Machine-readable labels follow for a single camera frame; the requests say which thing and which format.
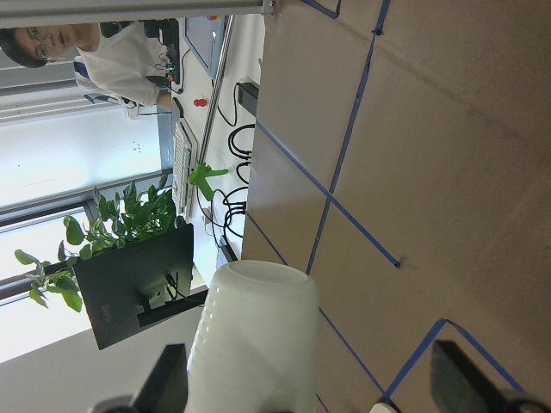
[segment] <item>green clamp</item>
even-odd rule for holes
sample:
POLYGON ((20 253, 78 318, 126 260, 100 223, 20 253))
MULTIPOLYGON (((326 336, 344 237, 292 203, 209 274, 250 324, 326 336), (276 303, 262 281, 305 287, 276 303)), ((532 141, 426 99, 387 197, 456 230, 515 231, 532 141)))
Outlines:
POLYGON ((214 191, 208 185, 207 178, 209 176, 220 176, 228 173, 228 170, 213 170, 210 166, 204 163, 198 163, 194 171, 189 174, 188 182, 199 188, 206 200, 213 200, 214 191))

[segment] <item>red object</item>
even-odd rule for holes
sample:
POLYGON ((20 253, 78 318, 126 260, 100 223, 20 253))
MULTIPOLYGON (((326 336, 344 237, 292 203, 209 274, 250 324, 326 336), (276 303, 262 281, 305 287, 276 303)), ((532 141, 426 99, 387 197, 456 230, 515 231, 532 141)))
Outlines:
POLYGON ((207 99, 195 99, 193 101, 193 104, 197 107, 204 108, 205 106, 207 106, 207 99))

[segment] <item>neck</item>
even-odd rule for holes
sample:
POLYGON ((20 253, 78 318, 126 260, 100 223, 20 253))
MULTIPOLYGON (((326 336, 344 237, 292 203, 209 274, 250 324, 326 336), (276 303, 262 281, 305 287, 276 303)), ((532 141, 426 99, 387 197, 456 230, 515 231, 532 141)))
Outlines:
POLYGON ((95 52, 100 44, 100 29, 97 23, 77 24, 75 30, 78 48, 86 52, 95 52))

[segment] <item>person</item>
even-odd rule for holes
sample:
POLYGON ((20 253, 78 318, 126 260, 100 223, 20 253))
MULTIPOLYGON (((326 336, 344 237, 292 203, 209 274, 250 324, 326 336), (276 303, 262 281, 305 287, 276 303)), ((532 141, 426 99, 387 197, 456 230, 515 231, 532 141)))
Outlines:
POLYGON ((41 67, 75 51, 99 87, 144 106, 171 109, 170 92, 149 78, 164 78, 166 47, 145 36, 142 22, 81 23, 0 29, 0 47, 16 63, 41 67), (118 25, 111 30, 111 25, 118 25))

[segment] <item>potted plant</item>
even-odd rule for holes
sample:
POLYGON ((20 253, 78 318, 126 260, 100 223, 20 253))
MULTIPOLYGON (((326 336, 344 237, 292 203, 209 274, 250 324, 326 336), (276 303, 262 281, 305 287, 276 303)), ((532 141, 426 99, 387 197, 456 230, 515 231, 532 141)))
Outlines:
POLYGON ((72 216, 64 217, 66 240, 59 243, 58 264, 41 262, 22 250, 16 250, 15 257, 21 264, 35 265, 35 270, 27 274, 32 280, 29 297, 47 307, 43 293, 46 289, 62 294, 70 308, 81 311, 83 301, 72 271, 75 264, 93 259, 107 250, 121 249, 175 229, 176 207, 172 190, 164 190, 166 181, 167 176, 163 176, 156 187, 151 185, 146 192, 138 192, 132 181, 123 190, 122 198, 116 193, 113 200, 106 200, 95 188, 100 218, 90 221, 89 228, 83 228, 72 216), (68 251, 65 242, 79 246, 79 252, 68 251))

